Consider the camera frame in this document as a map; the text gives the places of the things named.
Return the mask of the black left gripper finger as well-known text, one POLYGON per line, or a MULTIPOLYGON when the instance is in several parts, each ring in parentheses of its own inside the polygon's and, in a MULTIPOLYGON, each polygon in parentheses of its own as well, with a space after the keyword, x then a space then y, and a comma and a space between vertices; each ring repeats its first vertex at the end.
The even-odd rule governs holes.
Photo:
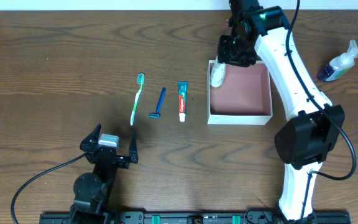
POLYGON ((98 124, 92 132, 87 136, 87 142, 90 144, 97 144, 101 130, 101 124, 98 124))
POLYGON ((137 130, 135 129, 129 145, 129 157, 130 159, 138 159, 137 152, 137 130))

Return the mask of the white floral lotion tube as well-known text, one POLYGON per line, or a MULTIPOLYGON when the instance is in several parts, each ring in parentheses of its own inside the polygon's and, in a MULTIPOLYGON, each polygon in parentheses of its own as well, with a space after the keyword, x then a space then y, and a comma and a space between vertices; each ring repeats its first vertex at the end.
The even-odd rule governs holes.
POLYGON ((225 75, 226 64, 220 63, 218 57, 216 57, 210 71, 209 84, 214 88, 219 88, 223 84, 225 75))

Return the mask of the Colgate toothpaste tube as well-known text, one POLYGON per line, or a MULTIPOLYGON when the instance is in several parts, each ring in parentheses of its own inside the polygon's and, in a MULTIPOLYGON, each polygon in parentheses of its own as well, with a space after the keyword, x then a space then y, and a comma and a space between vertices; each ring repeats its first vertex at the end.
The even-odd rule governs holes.
POLYGON ((186 118, 187 90, 188 90, 188 82, 178 82, 179 120, 181 123, 185 122, 185 118, 186 118))

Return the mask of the clear bottle blue liquid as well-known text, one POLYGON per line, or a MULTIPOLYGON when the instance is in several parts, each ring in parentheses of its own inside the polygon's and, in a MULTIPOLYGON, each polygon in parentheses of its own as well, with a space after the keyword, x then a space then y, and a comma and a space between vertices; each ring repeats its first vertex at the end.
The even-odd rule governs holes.
POLYGON ((318 73, 318 80, 322 82, 338 80, 355 65, 356 58, 358 58, 358 46, 355 40, 350 40, 347 52, 333 58, 321 69, 318 73))

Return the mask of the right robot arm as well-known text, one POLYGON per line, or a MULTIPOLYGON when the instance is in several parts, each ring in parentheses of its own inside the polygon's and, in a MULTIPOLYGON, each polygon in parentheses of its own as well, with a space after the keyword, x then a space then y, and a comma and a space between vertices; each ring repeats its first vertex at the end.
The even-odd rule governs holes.
POLYGON ((283 9, 258 1, 230 1, 229 35, 219 39, 210 85, 223 84, 228 66, 249 67, 257 59, 267 66, 281 97, 287 123, 275 135, 285 165, 282 195, 271 223, 348 223, 343 213, 317 213, 311 206, 321 166, 344 135, 344 110, 333 105, 311 79, 293 39, 294 21, 283 9))

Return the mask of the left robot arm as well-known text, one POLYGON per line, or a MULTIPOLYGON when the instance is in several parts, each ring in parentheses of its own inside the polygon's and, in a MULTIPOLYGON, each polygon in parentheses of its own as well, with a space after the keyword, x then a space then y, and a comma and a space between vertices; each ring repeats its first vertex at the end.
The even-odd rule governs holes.
POLYGON ((68 218, 71 224, 119 223, 118 212, 109 208, 117 170, 128 169, 131 163, 139 161, 136 131, 131 138, 129 154, 119 155, 119 137, 101 134, 100 130, 101 125, 98 124, 80 144, 80 149, 85 152, 85 157, 94 165, 94 169, 75 180, 75 199, 68 218))

